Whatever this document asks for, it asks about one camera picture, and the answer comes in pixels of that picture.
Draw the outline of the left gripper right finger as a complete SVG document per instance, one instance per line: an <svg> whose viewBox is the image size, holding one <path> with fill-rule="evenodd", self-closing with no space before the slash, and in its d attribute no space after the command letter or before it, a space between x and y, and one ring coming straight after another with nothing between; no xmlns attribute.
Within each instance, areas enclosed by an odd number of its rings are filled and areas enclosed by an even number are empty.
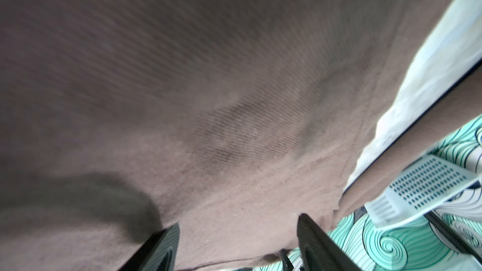
<svg viewBox="0 0 482 271"><path fill-rule="evenodd" d="M306 213L298 218L297 237L305 270L361 271Z"/></svg>

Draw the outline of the brown corduroy trousers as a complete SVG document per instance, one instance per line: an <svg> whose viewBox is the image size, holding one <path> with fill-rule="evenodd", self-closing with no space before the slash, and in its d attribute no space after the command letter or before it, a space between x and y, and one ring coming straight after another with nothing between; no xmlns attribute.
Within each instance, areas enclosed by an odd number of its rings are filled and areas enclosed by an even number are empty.
<svg viewBox="0 0 482 271"><path fill-rule="evenodd" d="M1 269L261 265L481 110L481 75L356 175L455 0L1 0Z"/></svg>

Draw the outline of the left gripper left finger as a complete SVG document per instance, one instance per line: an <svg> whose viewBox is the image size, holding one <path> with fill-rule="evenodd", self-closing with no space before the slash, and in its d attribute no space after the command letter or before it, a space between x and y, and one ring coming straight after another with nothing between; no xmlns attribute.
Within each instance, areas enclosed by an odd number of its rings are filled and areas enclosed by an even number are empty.
<svg viewBox="0 0 482 271"><path fill-rule="evenodd" d="M173 271L179 237L179 224L152 234L119 271Z"/></svg>

